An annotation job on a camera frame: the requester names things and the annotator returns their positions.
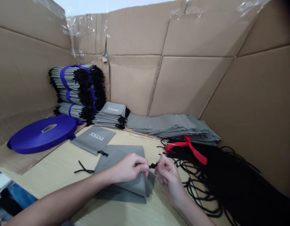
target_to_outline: bundle of black cords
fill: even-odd
[[[164,154],[192,175],[184,187],[209,217],[219,218],[224,213],[233,226],[290,225],[290,199],[267,182],[256,167],[230,147],[192,145],[208,159],[207,165],[200,163],[189,147],[173,146]],[[197,182],[204,186],[195,186]],[[217,207],[205,208],[203,202],[209,201],[216,201]]]

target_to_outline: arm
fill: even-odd
[[[176,166],[170,159],[162,155],[155,168],[155,174],[173,207],[189,226],[215,226],[208,216],[191,200],[182,184]]]
[[[148,162],[134,153],[98,174],[61,188],[24,209],[5,226],[61,225],[102,188],[134,180],[140,172],[148,176]]]

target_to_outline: tape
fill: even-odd
[[[19,154],[42,152],[74,137],[79,124],[76,119],[64,114],[42,119],[14,134],[7,146]]]

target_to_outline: printed logo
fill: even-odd
[[[119,111],[119,109],[115,109],[115,108],[108,108],[108,110]]]
[[[94,138],[96,138],[96,139],[99,139],[99,140],[103,140],[104,139],[104,137],[100,137],[99,135],[97,135],[96,133],[91,133],[91,134],[89,134],[89,135],[91,135],[92,137],[94,137]]]

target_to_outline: left hand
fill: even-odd
[[[111,175],[111,183],[115,184],[134,180],[141,172],[148,177],[149,166],[147,159],[130,153],[107,171]]]

